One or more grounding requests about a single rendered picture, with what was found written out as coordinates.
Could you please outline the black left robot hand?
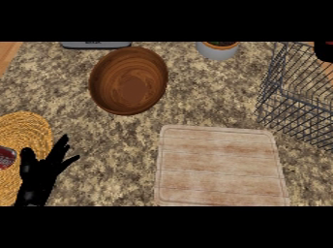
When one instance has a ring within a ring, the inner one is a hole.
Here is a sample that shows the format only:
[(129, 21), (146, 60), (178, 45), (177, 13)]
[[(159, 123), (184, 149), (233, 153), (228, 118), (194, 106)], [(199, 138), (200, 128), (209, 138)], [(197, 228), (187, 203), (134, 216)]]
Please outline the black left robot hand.
[(14, 202), (16, 207), (44, 206), (51, 195), (57, 176), (79, 156), (65, 159), (70, 149), (69, 136), (63, 135), (56, 142), (47, 157), (38, 160), (29, 147), (20, 152), (20, 178), (22, 186)]

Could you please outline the pale wooden cutting board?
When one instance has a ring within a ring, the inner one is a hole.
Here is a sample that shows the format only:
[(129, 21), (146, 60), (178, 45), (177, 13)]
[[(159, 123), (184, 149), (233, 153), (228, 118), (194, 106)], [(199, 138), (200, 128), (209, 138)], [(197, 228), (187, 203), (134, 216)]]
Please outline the pale wooden cutting board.
[(160, 206), (287, 206), (290, 199), (271, 132), (163, 126), (154, 201)]

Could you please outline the yellow woven placemat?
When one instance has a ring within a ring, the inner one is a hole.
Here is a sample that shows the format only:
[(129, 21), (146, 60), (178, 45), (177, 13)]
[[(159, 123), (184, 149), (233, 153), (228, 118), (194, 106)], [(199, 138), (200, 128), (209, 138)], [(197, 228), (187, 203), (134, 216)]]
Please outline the yellow woven placemat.
[(29, 147), (38, 160), (53, 148), (51, 128), (38, 114), (17, 111), (0, 117), (0, 206), (14, 204), (22, 186), (20, 152)]

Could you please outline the brown wooden bowl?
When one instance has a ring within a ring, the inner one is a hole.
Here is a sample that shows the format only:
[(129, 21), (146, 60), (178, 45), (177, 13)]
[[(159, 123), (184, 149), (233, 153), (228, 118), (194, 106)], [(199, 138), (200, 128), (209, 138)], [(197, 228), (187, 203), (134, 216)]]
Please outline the brown wooden bowl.
[(163, 58), (132, 46), (112, 51), (95, 64), (88, 90), (97, 106), (109, 113), (144, 112), (166, 93), (168, 69)]

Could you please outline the grey flat appliance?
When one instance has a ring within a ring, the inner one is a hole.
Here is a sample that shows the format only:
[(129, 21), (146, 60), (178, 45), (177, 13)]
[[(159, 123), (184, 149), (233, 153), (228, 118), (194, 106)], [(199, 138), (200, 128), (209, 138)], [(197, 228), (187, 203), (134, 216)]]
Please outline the grey flat appliance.
[(129, 47), (131, 42), (60, 42), (66, 49), (116, 49)]

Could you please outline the white plant pot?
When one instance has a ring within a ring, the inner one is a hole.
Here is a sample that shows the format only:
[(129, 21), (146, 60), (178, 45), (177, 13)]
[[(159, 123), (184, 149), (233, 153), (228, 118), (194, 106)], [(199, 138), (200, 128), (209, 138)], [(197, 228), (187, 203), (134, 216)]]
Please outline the white plant pot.
[(196, 49), (206, 58), (221, 61), (234, 56), (238, 45), (238, 42), (235, 42), (230, 46), (216, 46), (212, 45), (209, 42), (197, 42)]

